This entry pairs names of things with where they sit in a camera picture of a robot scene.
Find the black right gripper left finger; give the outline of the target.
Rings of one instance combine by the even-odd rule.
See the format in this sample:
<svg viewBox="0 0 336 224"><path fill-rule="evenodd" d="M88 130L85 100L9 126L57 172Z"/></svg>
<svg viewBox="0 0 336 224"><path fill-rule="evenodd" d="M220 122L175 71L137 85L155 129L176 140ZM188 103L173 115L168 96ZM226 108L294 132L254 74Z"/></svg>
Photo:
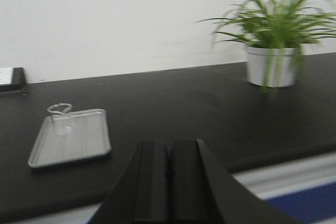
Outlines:
<svg viewBox="0 0 336 224"><path fill-rule="evenodd" d="M116 186L89 223L168 223L167 150L140 141Z"/></svg>

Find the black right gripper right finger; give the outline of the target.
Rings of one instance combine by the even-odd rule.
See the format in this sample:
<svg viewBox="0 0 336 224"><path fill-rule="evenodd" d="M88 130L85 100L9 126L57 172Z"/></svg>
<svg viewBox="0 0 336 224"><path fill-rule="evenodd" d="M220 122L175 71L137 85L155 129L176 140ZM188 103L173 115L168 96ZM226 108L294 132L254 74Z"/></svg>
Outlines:
<svg viewBox="0 0 336 224"><path fill-rule="evenodd" d="M202 140L171 151L172 223L299 223L238 182Z"/></svg>

